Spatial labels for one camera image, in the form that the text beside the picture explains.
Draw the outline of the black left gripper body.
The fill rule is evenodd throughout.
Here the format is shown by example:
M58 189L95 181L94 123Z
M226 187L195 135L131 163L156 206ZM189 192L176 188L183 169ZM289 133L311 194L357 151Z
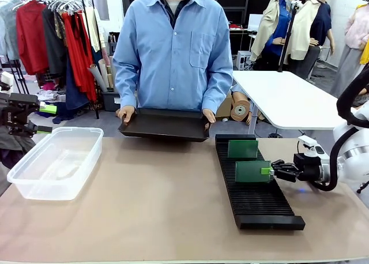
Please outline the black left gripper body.
M1 92L1 126L8 132L26 132L28 106L29 95Z

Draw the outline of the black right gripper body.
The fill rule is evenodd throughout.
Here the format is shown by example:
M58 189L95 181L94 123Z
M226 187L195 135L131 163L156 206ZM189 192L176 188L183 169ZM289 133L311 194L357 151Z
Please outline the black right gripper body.
M293 163L299 170L297 178L300 181L317 182L321 178L321 159L297 153L293 156Z

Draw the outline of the person's left hand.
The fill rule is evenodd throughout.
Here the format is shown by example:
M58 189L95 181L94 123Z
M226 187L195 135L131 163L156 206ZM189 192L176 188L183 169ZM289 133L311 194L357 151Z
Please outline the person's left hand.
M207 118L209 123L215 123L216 122L216 118L215 118L215 115L214 115L212 110L203 109L202 114L204 115L204 117Z

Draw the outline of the person's right hand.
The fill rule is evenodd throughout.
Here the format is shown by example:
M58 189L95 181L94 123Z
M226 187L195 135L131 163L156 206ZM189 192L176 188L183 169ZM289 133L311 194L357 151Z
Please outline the person's right hand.
M135 107L132 105L126 105L117 110L116 115L125 124L130 122L132 115L135 113Z

